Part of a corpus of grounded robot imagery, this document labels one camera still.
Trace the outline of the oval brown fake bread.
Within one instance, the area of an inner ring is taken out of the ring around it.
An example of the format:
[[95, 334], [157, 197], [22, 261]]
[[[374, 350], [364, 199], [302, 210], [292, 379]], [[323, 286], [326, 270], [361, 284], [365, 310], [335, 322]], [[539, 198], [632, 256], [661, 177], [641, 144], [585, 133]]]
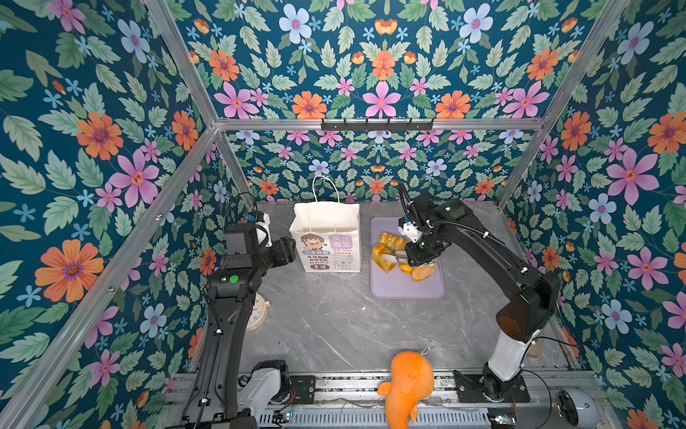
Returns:
[[438, 266], [435, 263], [430, 263], [414, 267], [411, 276], [415, 282], [422, 282], [431, 278], [437, 271]]

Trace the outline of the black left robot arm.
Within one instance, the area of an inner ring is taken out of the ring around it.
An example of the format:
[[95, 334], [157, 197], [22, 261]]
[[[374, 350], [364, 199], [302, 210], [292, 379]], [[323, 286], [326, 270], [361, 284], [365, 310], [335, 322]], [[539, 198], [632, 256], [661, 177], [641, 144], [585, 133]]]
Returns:
[[266, 218], [227, 227], [224, 240], [223, 262], [207, 282], [205, 342], [179, 428], [257, 428], [267, 405], [285, 394], [286, 370], [281, 364], [258, 368], [243, 387], [239, 364], [263, 278], [269, 270], [294, 261], [295, 241], [274, 241]]

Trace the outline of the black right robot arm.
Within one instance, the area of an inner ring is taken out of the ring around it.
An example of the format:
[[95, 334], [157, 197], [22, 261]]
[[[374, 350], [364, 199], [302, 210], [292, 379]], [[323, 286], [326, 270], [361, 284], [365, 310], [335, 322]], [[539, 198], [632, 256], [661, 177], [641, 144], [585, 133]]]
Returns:
[[407, 237], [407, 263], [414, 270], [427, 268], [451, 247], [465, 253], [472, 268], [489, 278], [488, 292], [500, 291], [502, 308], [495, 315], [498, 339], [482, 375], [475, 379], [455, 371], [454, 377], [501, 402], [523, 374], [525, 356], [532, 343], [557, 312], [561, 282], [553, 273], [541, 273], [523, 256], [493, 235], [460, 199], [436, 203], [427, 194], [411, 197], [398, 186], [403, 209], [399, 232]]

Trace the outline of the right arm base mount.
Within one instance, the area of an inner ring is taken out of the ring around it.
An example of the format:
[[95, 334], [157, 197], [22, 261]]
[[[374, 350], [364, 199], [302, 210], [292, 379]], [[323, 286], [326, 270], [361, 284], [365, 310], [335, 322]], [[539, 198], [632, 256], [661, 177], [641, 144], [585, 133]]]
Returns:
[[453, 377], [460, 403], [529, 403], [531, 396], [522, 372], [502, 381], [487, 366], [481, 374], [464, 374], [454, 370]]

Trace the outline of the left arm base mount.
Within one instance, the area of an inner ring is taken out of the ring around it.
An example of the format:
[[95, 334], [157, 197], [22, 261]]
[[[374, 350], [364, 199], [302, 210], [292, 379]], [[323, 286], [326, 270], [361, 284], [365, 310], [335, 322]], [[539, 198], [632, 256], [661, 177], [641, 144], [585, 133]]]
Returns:
[[291, 405], [312, 405], [317, 378], [314, 375], [291, 375], [286, 386], [270, 401], [271, 405], [285, 408]]

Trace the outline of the yellow loaf fake bread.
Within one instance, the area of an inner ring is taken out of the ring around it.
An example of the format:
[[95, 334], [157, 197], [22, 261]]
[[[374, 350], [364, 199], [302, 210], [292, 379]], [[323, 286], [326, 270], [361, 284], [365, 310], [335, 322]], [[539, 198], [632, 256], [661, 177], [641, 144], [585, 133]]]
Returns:
[[380, 268], [380, 270], [382, 270], [384, 273], [390, 273], [398, 264], [396, 252], [394, 250], [390, 250], [383, 244], [379, 244], [373, 248], [372, 259], [376, 266], [378, 266], [378, 268]]

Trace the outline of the white printed paper bag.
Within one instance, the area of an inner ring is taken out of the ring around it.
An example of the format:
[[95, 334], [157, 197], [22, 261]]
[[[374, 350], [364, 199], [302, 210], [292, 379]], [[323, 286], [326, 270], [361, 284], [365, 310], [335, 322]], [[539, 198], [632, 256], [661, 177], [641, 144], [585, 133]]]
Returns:
[[289, 227], [306, 273], [359, 273], [362, 268], [360, 206], [346, 204], [331, 178], [335, 200], [320, 200], [312, 182], [312, 202], [294, 205]]

